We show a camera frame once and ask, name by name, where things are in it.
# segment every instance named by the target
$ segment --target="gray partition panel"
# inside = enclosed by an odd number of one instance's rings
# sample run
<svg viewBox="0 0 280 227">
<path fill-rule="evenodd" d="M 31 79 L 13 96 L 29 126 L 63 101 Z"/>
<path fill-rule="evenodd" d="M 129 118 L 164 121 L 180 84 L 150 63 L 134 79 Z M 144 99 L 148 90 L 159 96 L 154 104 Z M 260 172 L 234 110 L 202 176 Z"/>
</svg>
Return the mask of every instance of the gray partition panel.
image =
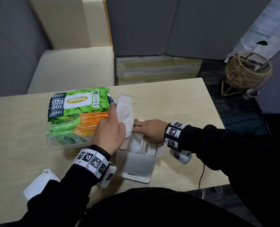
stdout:
<svg viewBox="0 0 280 227">
<path fill-rule="evenodd" d="M 178 0 L 106 0 L 116 56 L 162 55 Z"/>
<path fill-rule="evenodd" d="M 271 0 L 179 0 L 170 56 L 224 59 Z"/>
</svg>

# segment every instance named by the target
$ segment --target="black sweatshirt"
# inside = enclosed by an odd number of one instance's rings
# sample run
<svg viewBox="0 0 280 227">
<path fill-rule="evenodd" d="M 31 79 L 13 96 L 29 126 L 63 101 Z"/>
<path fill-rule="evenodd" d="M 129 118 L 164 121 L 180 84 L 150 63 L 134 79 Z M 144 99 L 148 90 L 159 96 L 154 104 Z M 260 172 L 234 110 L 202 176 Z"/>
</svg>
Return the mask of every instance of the black sweatshirt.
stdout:
<svg viewBox="0 0 280 227">
<path fill-rule="evenodd" d="M 269 191 L 279 173 L 273 147 L 213 125 L 203 129 L 187 125 L 178 144 L 179 149 L 196 153 L 210 169 L 226 174 L 236 194 L 264 227 L 280 225 L 278 198 Z M 90 149 L 109 160 L 101 148 Z M 130 189 L 86 209 L 91 188 L 97 182 L 86 168 L 72 165 L 61 182 L 50 180 L 41 194 L 28 201 L 27 213 L 14 226 L 75 226 L 80 219 L 79 226 L 252 226 L 207 201 L 165 188 Z"/>
</svg>

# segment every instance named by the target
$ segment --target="left hand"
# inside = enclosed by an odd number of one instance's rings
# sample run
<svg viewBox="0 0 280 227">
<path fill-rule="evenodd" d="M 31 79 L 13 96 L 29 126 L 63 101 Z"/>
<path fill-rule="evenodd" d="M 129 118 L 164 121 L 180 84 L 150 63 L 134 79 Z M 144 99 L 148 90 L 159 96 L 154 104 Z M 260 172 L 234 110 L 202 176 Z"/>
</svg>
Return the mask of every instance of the left hand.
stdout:
<svg viewBox="0 0 280 227">
<path fill-rule="evenodd" d="M 108 108 L 108 118 L 102 119 L 92 139 L 92 145 L 103 148 L 110 155 L 116 152 L 125 139 L 125 125 L 118 122 L 117 105 Z"/>
</svg>

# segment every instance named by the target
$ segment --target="black cable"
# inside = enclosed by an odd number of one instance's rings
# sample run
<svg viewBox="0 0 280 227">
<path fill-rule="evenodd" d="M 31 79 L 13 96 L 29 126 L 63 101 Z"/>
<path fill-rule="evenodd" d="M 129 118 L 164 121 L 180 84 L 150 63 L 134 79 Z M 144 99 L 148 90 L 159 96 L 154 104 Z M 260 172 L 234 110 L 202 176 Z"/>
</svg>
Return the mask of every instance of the black cable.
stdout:
<svg viewBox="0 0 280 227">
<path fill-rule="evenodd" d="M 197 195 L 198 198 L 199 198 L 199 191 L 200 191 L 200 183 L 201 183 L 201 179 L 202 179 L 203 174 L 204 174 L 204 169 L 205 169 L 205 164 L 203 164 L 203 172 L 202 172 L 201 178 L 199 180 L 199 188 L 198 188 L 198 195 Z"/>
</svg>

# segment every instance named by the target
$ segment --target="beige chair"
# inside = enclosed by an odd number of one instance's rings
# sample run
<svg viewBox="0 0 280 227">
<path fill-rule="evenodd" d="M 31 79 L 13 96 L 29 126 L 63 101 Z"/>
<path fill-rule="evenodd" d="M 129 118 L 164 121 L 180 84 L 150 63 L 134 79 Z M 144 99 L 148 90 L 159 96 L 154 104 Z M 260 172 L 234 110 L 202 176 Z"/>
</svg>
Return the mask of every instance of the beige chair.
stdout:
<svg viewBox="0 0 280 227">
<path fill-rule="evenodd" d="M 43 53 L 28 94 L 114 86 L 105 0 L 31 0 L 54 50 Z"/>
</svg>

